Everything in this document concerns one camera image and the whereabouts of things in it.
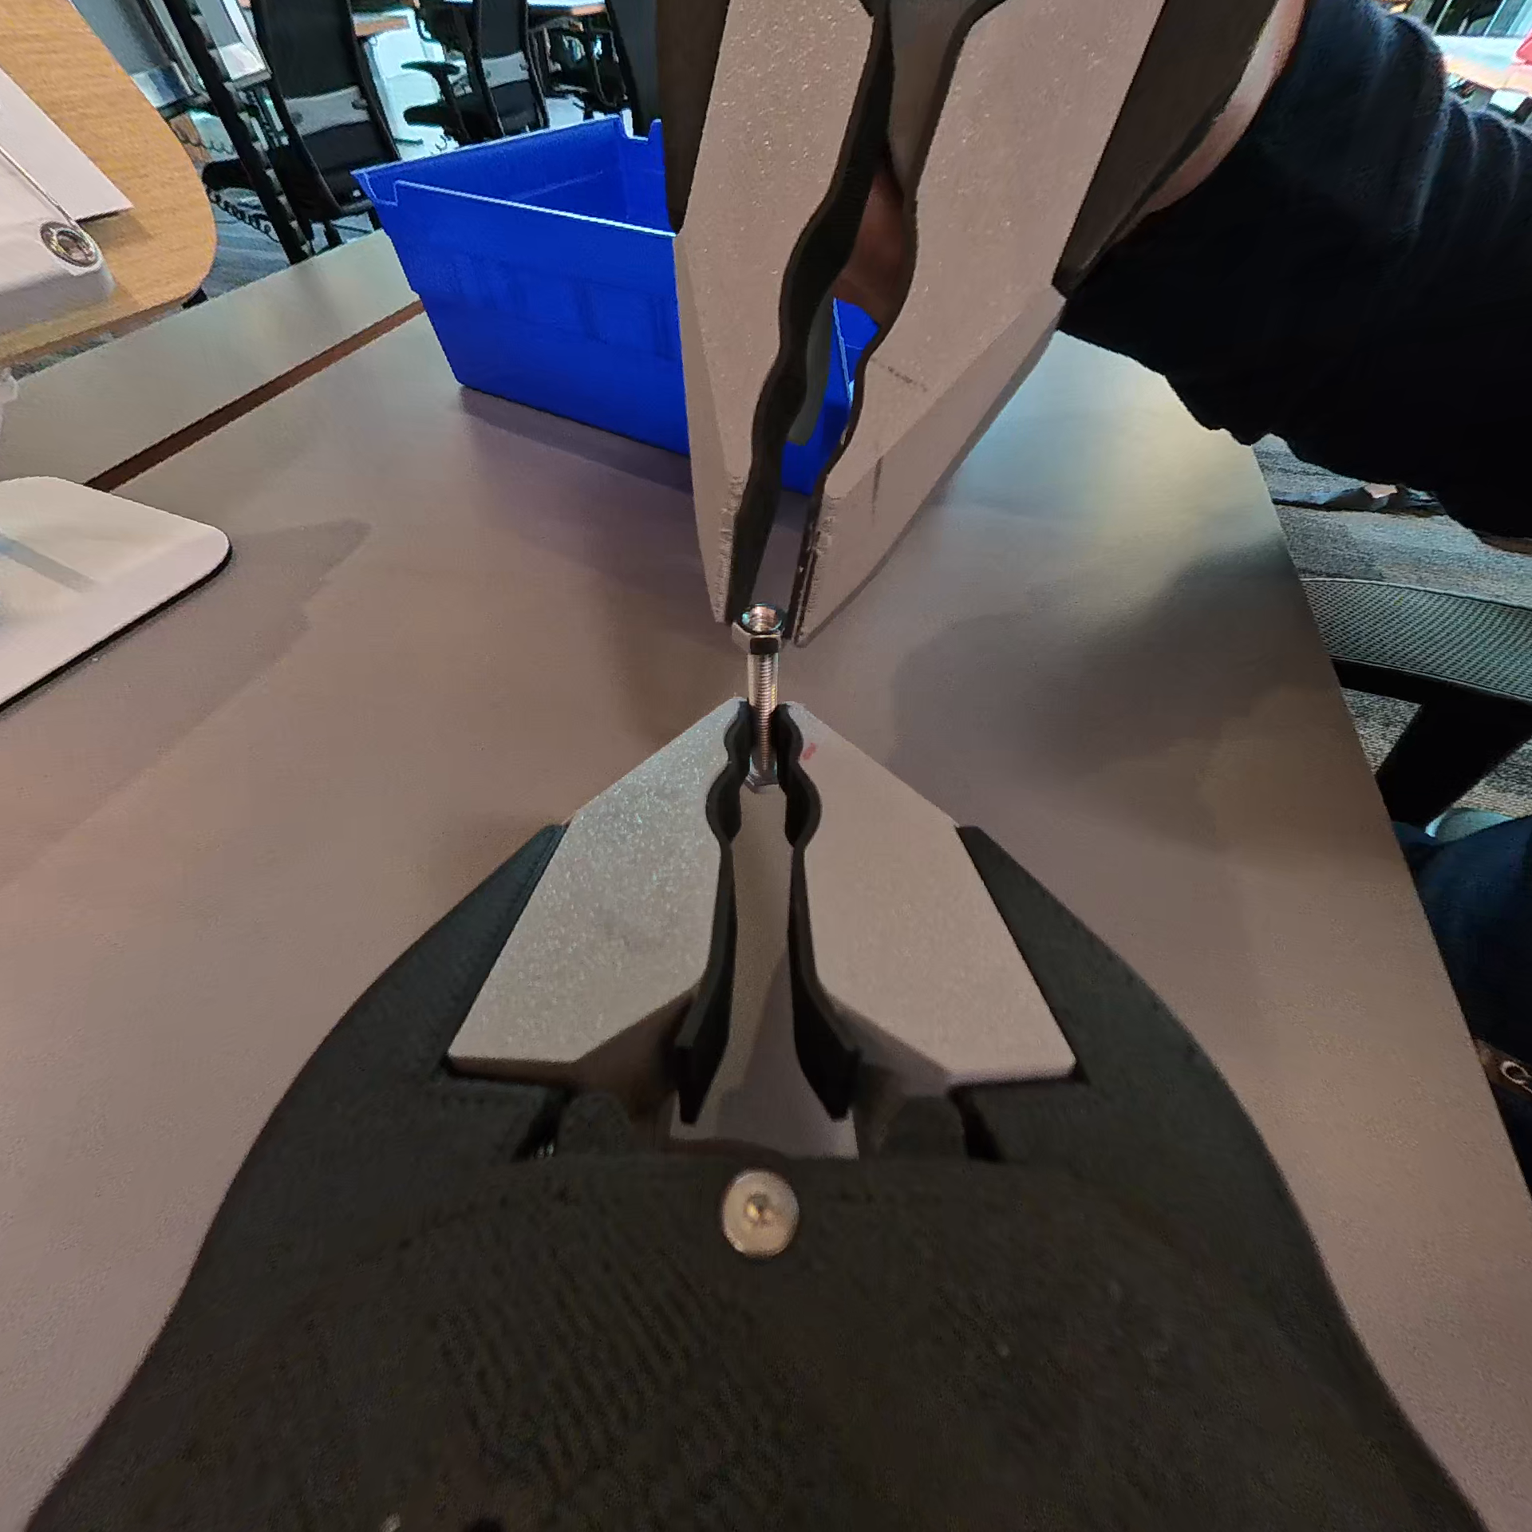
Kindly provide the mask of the person's right hand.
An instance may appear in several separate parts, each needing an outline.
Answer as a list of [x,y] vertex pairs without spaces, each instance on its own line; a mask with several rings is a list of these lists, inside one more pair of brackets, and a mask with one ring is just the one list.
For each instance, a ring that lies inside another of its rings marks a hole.
[[[1307,2],[1274,4],[1252,59],[1223,113],[1208,126],[1199,144],[1183,157],[1175,173],[1161,183],[1155,195],[1141,206],[1135,219],[1117,237],[1119,243],[1128,239],[1146,219],[1190,197],[1234,153],[1239,139],[1254,124],[1261,106],[1287,69],[1307,9]],[[834,296],[854,303],[882,327],[887,327],[905,299],[907,257],[905,188],[896,173],[893,152],[887,148],[883,163],[874,173],[856,246],[836,279]]]

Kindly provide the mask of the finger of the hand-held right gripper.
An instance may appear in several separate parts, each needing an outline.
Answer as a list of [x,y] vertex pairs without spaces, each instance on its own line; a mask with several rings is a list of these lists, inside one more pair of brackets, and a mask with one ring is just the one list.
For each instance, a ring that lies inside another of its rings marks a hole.
[[947,42],[889,128],[911,276],[856,378],[796,584],[798,644],[869,584],[1046,349],[1055,274],[1162,4],[896,4],[894,64]]
[[668,6],[668,210],[696,522],[714,617],[754,600],[783,454],[814,431],[818,318],[889,126],[889,4]]

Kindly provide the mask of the row of black office chairs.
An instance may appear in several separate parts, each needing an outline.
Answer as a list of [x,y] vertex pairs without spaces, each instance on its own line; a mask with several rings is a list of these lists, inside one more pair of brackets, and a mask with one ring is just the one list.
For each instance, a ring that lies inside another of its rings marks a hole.
[[232,146],[201,181],[214,206],[276,239],[291,263],[378,228],[362,173],[402,159],[369,44],[418,29],[438,57],[404,62],[433,99],[407,126],[451,148],[550,124],[553,102],[584,119],[628,113],[645,132],[657,95],[655,4],[143,4],[196,80],[192,102]]

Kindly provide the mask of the black mesh office chair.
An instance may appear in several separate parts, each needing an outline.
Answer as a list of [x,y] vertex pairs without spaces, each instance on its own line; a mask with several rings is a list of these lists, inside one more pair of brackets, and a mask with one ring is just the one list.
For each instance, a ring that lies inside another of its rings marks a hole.
[[1529,555],[1281,443],[1257,460],[1389,815],[1527,815]]

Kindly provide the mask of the white instruction sheet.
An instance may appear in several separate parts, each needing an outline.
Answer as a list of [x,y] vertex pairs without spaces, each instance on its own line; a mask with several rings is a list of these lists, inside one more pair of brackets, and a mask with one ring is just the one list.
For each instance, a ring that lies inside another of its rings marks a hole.
[[3,77],[3,330],[114,296],[90,223],[132,201],[10,77]]

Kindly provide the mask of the person's right forearm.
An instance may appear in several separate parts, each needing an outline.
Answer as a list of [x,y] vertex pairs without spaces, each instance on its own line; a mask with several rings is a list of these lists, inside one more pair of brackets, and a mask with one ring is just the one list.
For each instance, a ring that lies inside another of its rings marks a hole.
[[1208,429],[1432,494],[1529,549],[1531,139],[1378,4],[1279,4],[1259,106],[1068,299],[1060,330]]

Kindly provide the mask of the silver bolt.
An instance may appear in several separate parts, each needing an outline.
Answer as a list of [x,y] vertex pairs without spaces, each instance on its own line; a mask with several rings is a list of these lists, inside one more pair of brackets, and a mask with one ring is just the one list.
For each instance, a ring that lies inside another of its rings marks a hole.
[[779,629],[745,622],[736,631],[747,657],[747,702],[752,713],[752,753],[748,783],[756,792],[778,783],[774,715],[779,706]]

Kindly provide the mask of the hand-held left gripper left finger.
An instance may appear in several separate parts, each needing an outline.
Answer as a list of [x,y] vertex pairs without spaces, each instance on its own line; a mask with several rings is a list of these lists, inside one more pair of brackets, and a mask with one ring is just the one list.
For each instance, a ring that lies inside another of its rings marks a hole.
[[453,1069],[696,1124],[732,1032],[748,706],[717,706],[564,826]]

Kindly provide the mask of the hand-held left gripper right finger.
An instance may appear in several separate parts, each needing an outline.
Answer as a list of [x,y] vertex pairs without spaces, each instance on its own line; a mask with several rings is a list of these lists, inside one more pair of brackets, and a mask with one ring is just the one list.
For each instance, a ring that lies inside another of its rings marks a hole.
[[798,704],[779,708],[798,1062],[832,1120],[1071,1076],[960,826]]

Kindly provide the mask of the blue plastic bin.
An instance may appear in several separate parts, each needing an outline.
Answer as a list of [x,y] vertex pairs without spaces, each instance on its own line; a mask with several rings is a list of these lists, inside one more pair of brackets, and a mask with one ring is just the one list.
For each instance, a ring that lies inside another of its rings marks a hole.
[[690,452],[661,126],[604,117],[362,183],[464,387]]

